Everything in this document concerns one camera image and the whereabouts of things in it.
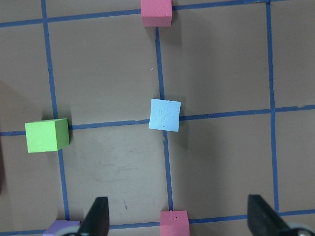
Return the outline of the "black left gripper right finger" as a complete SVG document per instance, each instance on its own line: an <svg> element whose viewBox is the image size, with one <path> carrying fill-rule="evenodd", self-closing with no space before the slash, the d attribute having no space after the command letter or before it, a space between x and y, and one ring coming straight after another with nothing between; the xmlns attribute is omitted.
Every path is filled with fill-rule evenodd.
<svg viewBox="0 0 315 236"><path fill-rule="evenodd" d="M247 225L253 236L280 236L291 228L256 194L248 195Z"/></svg>

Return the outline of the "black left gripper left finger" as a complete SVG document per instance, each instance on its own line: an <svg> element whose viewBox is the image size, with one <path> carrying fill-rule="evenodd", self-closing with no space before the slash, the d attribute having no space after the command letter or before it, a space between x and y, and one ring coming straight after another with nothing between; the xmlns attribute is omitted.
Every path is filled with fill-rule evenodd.
<svg viewBox="0 0 315 236"><path fill-rule="evenodd" d="M97 197L83 224L78 230L79 236L107 236L109 233L108 197Z"/></svg>

